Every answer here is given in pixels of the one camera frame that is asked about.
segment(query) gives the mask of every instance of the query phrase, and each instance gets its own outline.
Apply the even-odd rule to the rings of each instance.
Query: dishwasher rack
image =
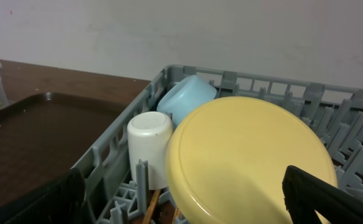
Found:
[[[183,65],[165,67],[73,166],[85,182],[85,223],[127,223],[147,209],[147,166],[137,164],[137,183],[129,180],[126,126],[133,116],[152,111],[161,97],[189,75],[217,89],[216,97],[246,96],[293,113],[322,140],[329,152],[339,189],[363,201],[363,89],[252,75]],[[159,205],[175,202],[168,189]],[[177,223],[188,223],[185,217]]]

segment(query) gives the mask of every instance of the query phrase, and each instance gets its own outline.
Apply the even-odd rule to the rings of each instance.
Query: white cup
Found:
[[[132,180],[136,180],[139,159],[149,162],[149,189],[168,186],[165,173],[166,148],[173,132],[169,116],[156,112],[141,113],[127,124],[127,142]]]

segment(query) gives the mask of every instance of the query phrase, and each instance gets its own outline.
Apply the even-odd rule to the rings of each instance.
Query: white wall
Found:
[[[363,0],[0,0],[0,58],[147,80],[179,63],[363,88]]]

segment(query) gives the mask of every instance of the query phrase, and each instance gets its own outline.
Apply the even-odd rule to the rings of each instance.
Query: yellow plate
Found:
[[[166,168],[192,223],[291,223],[282,192],[289,165],[337,186],[331,158],[308,126],[266,101],[227,97],[180,123]]]

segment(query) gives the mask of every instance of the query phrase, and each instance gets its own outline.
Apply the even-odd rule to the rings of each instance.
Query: wooden table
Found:
[[[150,83],[7,60],[0,62],[2,84],[11,102],[50,91],[129,104]]]

